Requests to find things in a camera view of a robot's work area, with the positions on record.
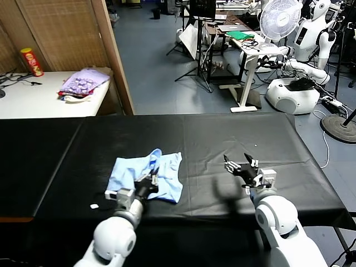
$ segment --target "table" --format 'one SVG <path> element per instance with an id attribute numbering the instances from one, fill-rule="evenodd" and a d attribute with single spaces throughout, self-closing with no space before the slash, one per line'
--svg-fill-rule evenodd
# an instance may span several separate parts
<path id="1" fill-rule="evenodd" d="M 0 120 L 0 223 L 33 219 L 83 120 Z"/>
<path id="2" fill-rule="evenodd" d="M 98 223 L 107 218 L 115 203 L 105 201 L 103 192 L 116 157 L 144 156 L 157 147 L 164 154 L 182 152 L 179 179 L 184 187 L 176 205 L 150 201 L 143 225 L 202 223 L 257 229 L 250 199 L 223 164 L 224 154 L 245 162 L 246 152 L 277 172 L 278 192 L 295 204 L 302 225 L 354 227 L 283 113 L 88 117 L 58 168 L 36 220 Z M 227 205 L 224 195 L 229 189 L 236 194 L 233 206 Z M 90 209 L 93 203 L 100 208 Z"/>
<path id="3" fill-rule="evenodd" d="M 258 45 L 261 45 L 264 43 L 264 39 L 258 35 L 256 32 L 244 32 L 246 34 L 253 34 L 254 35 L 254 40 L 256 40 L 258 42 Z M 277 46 L 275 46 L 274 49 L 268 49 L 268 53 L 266 53 L 265 51 L 263 51 L 262 49 L 257 49 L 257 48 L 249 48 L 244 46 L 242 41 L 238 41 L 236 39 L 233 39 L 233 42 L 244 52 L 244 58 L 241 62 L 241 69 L 240 69 L 240 73 L 243 71 L 245 63 L 246 63 L 246 59 L 247 57 L 249 57 L 249 64 L 247 64 L 247 70 L 248 70 L 248 75 L 246 78 L 246 82 L 244 85 L 244 89 L 241 95 L 241 100 L 240 102 L 237 99 L 237 94 L 235 91 L 235 85 L 223 85 L 223 86 L 219 86 L 220 89 L 229 89 L 231 94 L 233 95 L 236 103 L 238 103 L 238 107 L 232 107 L 230 109 L 231 112 L 235 113 L 235 112 L 246 112 L 246 111 L 257 111 L 257 108 L 254 106 L 246 106 L 246 101 L 247 101 L 247 97 L 249 95 L 250 89 L 251 89 L 251 84 L 255 75 L 255 70 L 257 67 L 257 62 L 258 62 L 258 58 L 259 56 L 264 56 L 264 55 L 271 55 L 271 56 L 276 56 L 276 55 L 281 55 L 280 50 L 278 49 Z"/>
<path id="4" fill-rule="evenodd" d="M 236 23 L 239 23 L 246 28 L 249 29 L 249 26 L 247 26 L 243 21 L 238 19 L 236 16 L 228 16 L 226 18 L 226 21 L 224 22 L 225 25 L 235 25 Z M 208 23 L 205 23 L 205 28 L 210 35 L 210 45 L 212 44 L 216 34 L 221 37 L 222 36 L 222 45 L 221 45 L 221 55 L 224 53 L 224 44 L 226 40 L 226 33 L 220 31 L 218 28 L 214 28 L 212 26 L 209 26 Z M 239 75 L 231 75 L 231 76 L 211 76 L 211 68 L 212 68 L 212 57 L 214 54 L 214 50 L 210 49 L 209 51 L 209 58 L 207 62 L 207 76 L 206 80 L 207 82 L 210 82 L 211 80 L 230 80 L 230 79 L 237 79 L 238 82 L 241 82 L 242 76 L 243 76 L 243 68 L 240 71 Z"/>
<path id="5" fill-rule="evenodd" d="M 41 77 L 27 78 L 27 81 L 40 82 L 42 85 L 31 86 L 27 82 L 18 82 L 5 87 L 6 95 L 0 98 L 0 118 L 59 118 L 95 116 L 107 93 L 111 90 L 110 81 L 95 89 L 91 101 L 66 103 L 58 99 L 57 92 L 63 82 L 74 71 L 45 72 Z"/>

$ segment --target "black tablecloth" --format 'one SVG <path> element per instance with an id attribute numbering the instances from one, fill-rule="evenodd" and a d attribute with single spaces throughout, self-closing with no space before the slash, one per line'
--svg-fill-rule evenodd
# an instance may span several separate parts
<path id="1" fill-rule="evenodd" d="M 0 217 L 35 215 L 83 120 L 0 120 Z"/>
<path id="2" fill-rule="evenodd" d="M 224 170 L 223 154 L 243 153 L 277 172 L 278 193 L 292 201 L 304 226 L 354 227 L 344 205 L 282 113 L 90 117 L 53 179 L 36 219 L 97 220 L 112 214 L 102 193 L 117 157 L 141 157 L 159 147 L 182 152 L 178 204 L 149 201 L 142 224 L 233 224 L 256 228 L 254 207 Z M 90 205 L 98 203 L 99 209 Z"/>

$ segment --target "laptop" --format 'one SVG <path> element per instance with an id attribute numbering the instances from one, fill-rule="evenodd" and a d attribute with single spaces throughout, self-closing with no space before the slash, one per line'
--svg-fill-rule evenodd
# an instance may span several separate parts
<path id="1" fill-rule="evenodd" d="M 220 25 L 218 26 L 219 30 L 222 32 L 233 32 L 233 31 L 240 31 L 240 32 L 246 32 L 246 31 L 251 31 L 247 27 L 243 25 Z"/>

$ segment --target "desk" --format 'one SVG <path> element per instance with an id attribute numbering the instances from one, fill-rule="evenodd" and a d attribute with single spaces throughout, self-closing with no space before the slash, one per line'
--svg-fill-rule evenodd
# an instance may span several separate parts
<path id="1" fill-rule="evenodd" d="M 243 26 L 245 26 L 246 28 L 249 29 L 249 26 L 247 26 L 243 21 L 239 20 L 236 16 L 228 16 L 226 18 L 226 21 L 224 22 L 225 25 L 235 25 L 236 23 L 239 23 Z M 208 32 L 208 34 L 210 35 L 210 45 L 212 44 L 216 34 L 219 37 L 223 37 L 222 39 L 222 45 L 221 45 L 221 55 L 223 55 L 223 51 L 224 51 L 224 44 L 225 44 L 225 40 L 226 40 L 226 34 L 225 32 L 220 31 L 218 28 L 214 28 L 212 26 L 209 26 L 208 23 L 205 23 L 205 28 Z M 207 82 L 210 82 L 211 80 L 231 80 L 231 79 L 237 79 L 238 82 L 241 82 L 242 76 L 243 76 L 243 72 L 240 71 L 239 75 L 231 75 L 231 76 L 211 76 L 211 68 L 212 68 L 212 57 L 213 57 L 213 53 L 214 50 L 210 49 L 209 51 L 209 58 L 208 58 L 208 62 L 207 62 L 207 76 L 206 76 L 206 80 Z"/>
<path id="2" fill-rule="evenodd" d="M 0 98 L 0 118 L 59 118 L 95 116 L 109 90 L 110 81 L 95 89 L 91 101 L 66 103 L 58 99 L 57 92 L 63 81 L 74 71 L 45 72 L 41 77 L 27 78 L 27 81 L 40 82 L 31 86 L 18 82 L 5 87 L 6 95 Z"/>
<path id="3" fill-rule="evenodd" d="M 246 34 L 254 34 L 254 39 L 259 43 L 264 43 L 264 39 L 258 35 L 256 32 L 244 32 Z M 238 103 L 238 107 L 232 107 L 230 109 L 231 112 L 235 113 L 235 112 L 246 112 L 246 111 L 257 111 L 257 108 L 254 107 L 254 106 L 249 106 L 249 107 L 246 107 L 246 101 L 247 101 L 247 97 L 249 96 L 249 92 L 250 92 L 250 89 L 251 89 L 251 84 L 252 84 L 252 81 L 253 81 L 253 78 L 254 78 L 254 75 L 255 75 L 255 70 L 256 70 L 256 66 L 257 66 L 257 61 L 258 61 L 258 58 L 259 56 L 264 56 L 264 55 L 271 55 L 271 56 L 276 56 L 276 55 L 280 55 L 281 52 L 280 50 L 278 49 L 278 47 L 276 46 L 275 49 L 270 49 L 268 50 L 268 53 L 266 53 L 265 51 L 263 50 L 260 50 L 260 49 L 256 49 L 256 48 L 249 48 L 249 47 L 245 47 L 243 45 L 243 42 L 242 41 L 238 41 L 236 39 L 233 39 L 233 42 L 245 53 L 245 56 L 244 56 L 244 59 L 241 63 L 241 69 L 240 69 L 240 73 L 243 71 L 244 69 L 244 65 L 245 65 L 245 62 L 246 62 L 246 58 L 247 56 L 249 56 L 249 63 L 247 64 L 247 70 L 248 70 L 248 75 L 247 75 L 247 78 L 246 78 L 246 82 L 245 82 L 245 85 L 244 85 L 244 89 L 243 89 L 243 92 L 242 92 L 242 95 L 241 95 L 241 100 L 240 102 L 238 102 L 238 99 L 237 99 L 237 94 L 236 94 L 236 91 L 235 91 L 235 85 L 223 85 L 223 86 L 219 86 L 220 89 L 229 89 L 231 94 L 233 95 L 236 103 Z"/>

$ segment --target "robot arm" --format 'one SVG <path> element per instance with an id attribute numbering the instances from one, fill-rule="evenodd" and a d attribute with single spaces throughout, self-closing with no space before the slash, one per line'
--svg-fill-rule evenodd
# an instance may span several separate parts
<path id="1" fill-rule="evenodd" d="M 323 70 L 325 68 L 330 56 L 330 50 L 335 43 L 335 40 L 336 33 L 334 31 L 323 31 L 317 39 L 320 46 L 318 69 Z"/>
<path id="2" fill-rule="evenodd" d="M 237 164 L 224 155 L 225 168 L 245 182 L 243 187 L 256 208 L 256 220 L 271 246 L 272 266 L 327 267 L 318 246 L 301 226 L 296 207 L 272 189 L 276 172 L 260 169 L 258 160 L 247 154 L 245 157 L 248 164 Z"/>
<path id="3" fill-rule="evenodd" d="M 329 82 L 330 76 L 324 71 L 318 68 L 314 68 L 308 64 L 300 63 L 297 60 L 287 60 L 284 63 L 284 70 L 287 71 L 302 71 L 311 80 L 315 80 L 316 83 L 324 85 Z"/>
<path id="4" fill-rule="evenodd" d="M 106 191 L 108 200 L 116 200 L 113 216 L 98 224 L 84 257 L 75 267 L 121 267 L 135 246 L 135 229 L 140 223 L 144 204 L 158 192 L 158 168 L 135 181 L 135 189 Z"/>

